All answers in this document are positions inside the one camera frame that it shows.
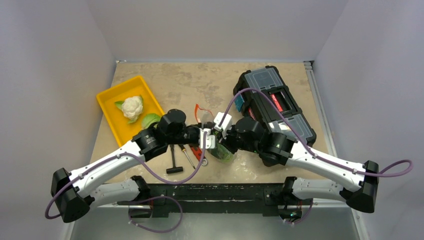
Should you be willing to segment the green pepper toy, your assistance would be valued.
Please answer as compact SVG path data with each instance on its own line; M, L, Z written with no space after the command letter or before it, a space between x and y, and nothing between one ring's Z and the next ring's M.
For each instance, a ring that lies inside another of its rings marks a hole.
M234 154L224 148L214 148L210 149L209 153L221 163L229 163L234 159Z

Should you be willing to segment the clear zip top bag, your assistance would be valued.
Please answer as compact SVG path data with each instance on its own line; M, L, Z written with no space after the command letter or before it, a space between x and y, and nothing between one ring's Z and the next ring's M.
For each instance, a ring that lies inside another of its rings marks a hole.
M220 133L214 129L215 114L204 107L201 107L198 103L194 107L194 117L198 123L203 123L204 127L210 129L210 133L215 135L215 148L207 148L207 152L221 163L230 163L235 154L231 153L222 144L219 143Z

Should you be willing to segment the yellow plastic tray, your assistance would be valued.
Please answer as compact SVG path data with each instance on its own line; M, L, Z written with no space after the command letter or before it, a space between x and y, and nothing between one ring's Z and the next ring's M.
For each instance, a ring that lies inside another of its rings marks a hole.
M143 112L137 121L130 123L117 104L135 96L142 97ZM155 95L140 75L98 93L96 99L118 146L124 145L142 130L142 120L146 115L162 116L165 114Z

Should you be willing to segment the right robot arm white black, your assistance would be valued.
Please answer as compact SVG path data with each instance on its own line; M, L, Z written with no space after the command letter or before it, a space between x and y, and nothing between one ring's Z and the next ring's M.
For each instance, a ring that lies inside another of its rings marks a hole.
M351 162L309 148L291 135L271 132L251 117L233 123L230 115L217 116L214 129L217 140L230 152L255 153L267 167L297 167L325 179L308 180L287 177L280 196L288 204L296 200L321 198L345 202L363 213L374 213L379 179L379 165L371 160Z

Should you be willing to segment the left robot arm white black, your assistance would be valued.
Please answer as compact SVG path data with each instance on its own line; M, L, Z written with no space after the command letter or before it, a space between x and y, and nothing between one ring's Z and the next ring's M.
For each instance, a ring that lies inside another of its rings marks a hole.
M215 118L187 125L185 113L171 109L159 119L145 124L132 139L107 156L72 171L56 170L52 175L52 199L45 210L45 218L61 218L64 223L71 223L86 215L92 207L110 202L146 203L149 191L142 177L132 177L118 185L107 181L164 154L170 145L195 145L204 150L214 148L213 131L220 122Z

